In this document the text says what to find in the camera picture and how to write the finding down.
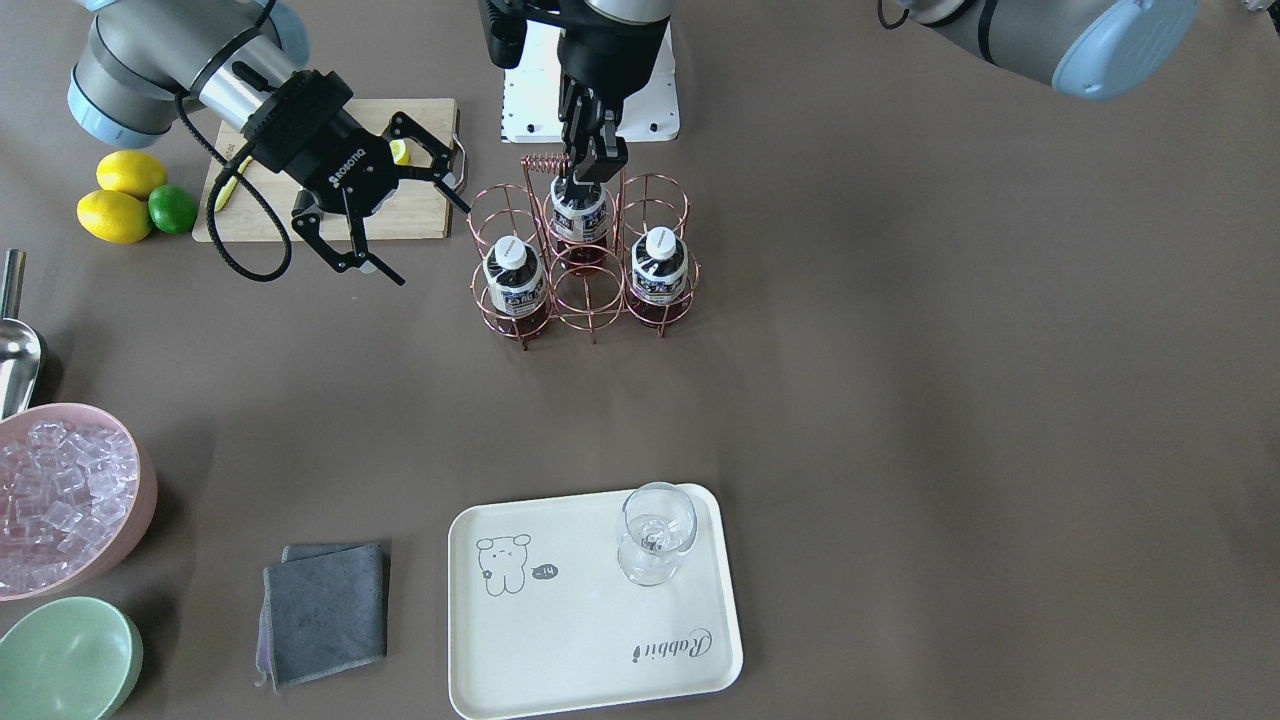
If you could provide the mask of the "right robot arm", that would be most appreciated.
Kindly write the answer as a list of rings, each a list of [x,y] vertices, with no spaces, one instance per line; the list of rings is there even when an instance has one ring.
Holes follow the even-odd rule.
[[[461,210],[454,151],[398,111],[375,135],[346,109],[352,88],[307,68],[300,18],[274,1],[87,1],[87,44],[67,100],[79,126],[120,149],[145,149],[207,108],[243,140],[218,164],[216,186],[252,159],[300,187],[283,240],[302,238],[332,269],[380,272],[364,223],[402,181],[422,181]]]

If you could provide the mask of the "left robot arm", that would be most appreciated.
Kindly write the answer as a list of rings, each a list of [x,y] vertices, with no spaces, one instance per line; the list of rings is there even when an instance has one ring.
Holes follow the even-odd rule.
[[[571,172],[605,183],[626,165],[625,100],[652,77],[671,1],[525,1],[557,26],[561,111]],[[902,19],[980,60],[1091,101],[1124,95],[1172,54],[1194,1],[905,1]]]

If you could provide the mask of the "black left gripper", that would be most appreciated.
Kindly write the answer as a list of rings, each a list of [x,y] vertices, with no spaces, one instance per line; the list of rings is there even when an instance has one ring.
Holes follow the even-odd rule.
[[[650,79],[668,20],[562,20],[559,119],[568,174],[604,184],[627,164],[625,100]]]

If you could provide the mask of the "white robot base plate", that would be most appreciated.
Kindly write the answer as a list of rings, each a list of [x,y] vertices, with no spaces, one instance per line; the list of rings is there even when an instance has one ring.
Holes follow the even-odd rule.
[[[561,31],[538,23],[527,27],[520,64],[506,70],[500,140],[507,143],[561,143],[558,118]],[[663,142],[678,136],[681,118],[672,32],[667,31],[650,79],[623,101],[620,135],[628,142]]]

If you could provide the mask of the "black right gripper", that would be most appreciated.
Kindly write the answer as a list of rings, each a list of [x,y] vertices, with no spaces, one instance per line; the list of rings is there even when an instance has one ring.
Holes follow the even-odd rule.
[[[253,145],[259,164],[288,174],[311,192],[297,193],[291,225],[330,269],[380,272],[404,286],[406,279],[369,247],[365,218],[398,190],[399,179],[428,182],[470,214],[467,152],[457,135],[445,143],[404,111],[390,117],[383,138],[375,136],[346,110],[352,97],[338,74],[298,70],[247,119],[243,136]],[[394,138],[410,149],[407,167],[393,163],[388,142]],[[346,218],[349,251],[338,252],[323,238],[325,211]]]

